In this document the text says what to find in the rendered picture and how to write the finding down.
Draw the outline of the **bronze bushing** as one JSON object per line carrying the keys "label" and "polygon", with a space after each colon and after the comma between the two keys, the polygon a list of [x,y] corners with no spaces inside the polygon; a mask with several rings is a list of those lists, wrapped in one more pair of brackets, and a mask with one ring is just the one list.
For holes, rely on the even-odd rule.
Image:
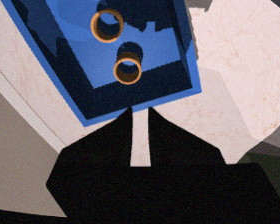
{"label": "bronze bushing", "polygon": [[[98,25],[98,20],[102,13],[110,13],[117,18],[117,20],[119,22],[119,26],[120,26],[119,32],[117,34],[106,35],[100,30],[99,25]],[[91,20],[91,31],[92,31],[93,35],[95,36],[95,38],[97,38],[101,42],[110,43],[110,42],[117,40],[119,38],[119,36],[121,35],[123,28],[124,28],[124,19],[123,19],[122,15],[117,10],[112,9],[112,8],[107,8],[107,9],[98,11],[92,17],[92,20]]]}
{"label": "bronze bushing", "polygon": [[[118,64],[120,62],[126,61],[126,60],[134,62],[138,66],[139,69],[137,69],[137,71],[132,73],[132,74],[123,73],[119,69]],[[114,72],[115,78],[119,82],[121,82],[123,84],[133,84],[133,83],[135,83],[136,81],[139,80],[139,78],[141,77],[141,73],[142,73],[141,60],[140,60],[139,56],[136,55],[133,52],[124,52],[124,53],[120,54],[118,56],[117,60],[116,60],[113,72]]]}

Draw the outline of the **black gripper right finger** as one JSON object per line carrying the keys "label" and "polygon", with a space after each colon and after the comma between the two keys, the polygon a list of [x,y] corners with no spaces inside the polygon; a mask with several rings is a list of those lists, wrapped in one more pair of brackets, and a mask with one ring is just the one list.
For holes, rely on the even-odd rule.
{"label": "black gripper right finger", "polygon": [[168,121],[153,107],[148,107],[148,140],[151,166],[226,164],[219,148]]}

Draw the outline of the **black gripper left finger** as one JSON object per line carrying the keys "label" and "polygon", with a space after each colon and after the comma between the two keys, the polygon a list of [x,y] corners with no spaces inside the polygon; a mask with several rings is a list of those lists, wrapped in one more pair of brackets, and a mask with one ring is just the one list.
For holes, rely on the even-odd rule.
{"label": "black gripper left finger", "polygon": [[130,166],[133,141],[133,108],[115,120],[63,148],[54,164],[85,163]]}

